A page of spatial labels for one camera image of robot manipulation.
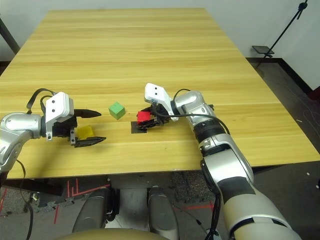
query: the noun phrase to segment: wall baseboard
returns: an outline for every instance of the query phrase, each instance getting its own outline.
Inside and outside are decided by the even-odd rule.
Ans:
[[[0,76],[10,63],[11,63],[10,61],[0,61]]]
[[[283,58],[262,58],[262,57],[246,57],[250,63],[277,63],[279,66],[292,78],[292,80],[301,88],[301,90],[308,95],[312,100],[317,100],[320,98],[320,86],[312,90],[308,84],[293,70],[289,64]]]

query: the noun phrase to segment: wooden table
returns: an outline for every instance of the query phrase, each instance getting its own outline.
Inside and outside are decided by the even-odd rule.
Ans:
[[[68,93],[78,119],[96,136],[90,147],[66,138],[28,141],[19,156],[27,178],[200,169],[202,156],[186,119],[131,134],[146,83],[201,91],[214,104],[252,166],[319,160],[319,154],[237,47],[204,9],[51,11],[0,77],[0,117],[25,112],[38,88]],[[118,101],[126,114],[114,119]],[[39,99],[34,113],[41,113]],[[22,177],[15,164],[9,178]]]

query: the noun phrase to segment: green cube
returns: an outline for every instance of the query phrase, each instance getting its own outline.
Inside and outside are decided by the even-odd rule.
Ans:
[[[109,107],[109,112],[111,116],[117,120],[119,120],[126,113],[125,107],[118,102]]]

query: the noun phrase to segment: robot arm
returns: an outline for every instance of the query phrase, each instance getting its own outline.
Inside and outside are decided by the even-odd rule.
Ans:
[[[237,240],[300,240],[271,200],[254,187],[250,164],[202,94],[189,91],[171,100],[162,91],[165,92],[162,87],[151,83],[145,87],[145,100],[152,104],[151,114],[155,118],[171,116],[174,121],[179,116],[188,118],[203,156],[204,178],[209,189],[221,195],[229,237]],[[159,114],[156,104],[163,105],[174,115]],[[139,127],[144,128],[145,124],[142,122]]]
[[[0,187],[7,178],[8,172],[13,167],[19,153],[30,139],[46,137],[52,141],[53,137],[68,137],[74,147],[85,147],[97,144],[105,137],[89,137],[78,140],[75,135],[77,117],[93,118],[101,116],[99,112],[87,109],[74,109],[73,100],[64,92],[52,92],[53,96],[46,101],[46,106],[40,101],[44,116],[32,114],[31,107],[41,91],[38,89],[27,104],[27,113],[10,113],[0,122]]]

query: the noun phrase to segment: red cube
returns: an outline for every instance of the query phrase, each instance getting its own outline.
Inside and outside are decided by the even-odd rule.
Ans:
[[[150,112],[149,111],[138,111],[137,114],[137,122],[140,124],[141,122],[150,120]]]

